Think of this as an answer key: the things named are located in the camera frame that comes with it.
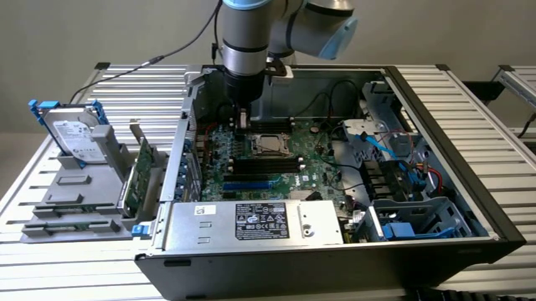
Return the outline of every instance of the motherboard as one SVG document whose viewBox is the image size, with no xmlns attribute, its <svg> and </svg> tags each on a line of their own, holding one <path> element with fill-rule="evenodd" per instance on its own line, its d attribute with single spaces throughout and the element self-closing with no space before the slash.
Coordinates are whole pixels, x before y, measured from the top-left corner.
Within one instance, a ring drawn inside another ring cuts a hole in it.
<svg viewBox="0 0 536 301">
<path fill-rule="evenodd" d="M 208 131 L 198 142 L 205 155 L 202 201 L 307 199 L 313 195 L 340 204 L 345 192 L 332 187 L 339 186 L 332 181 L 339 169 L 320 158 L 319 149 L 328 149 L 320 128 L 320 123 L 304 120 L 280 134 L 239 135 L 226 125 Z"/>
</svg>

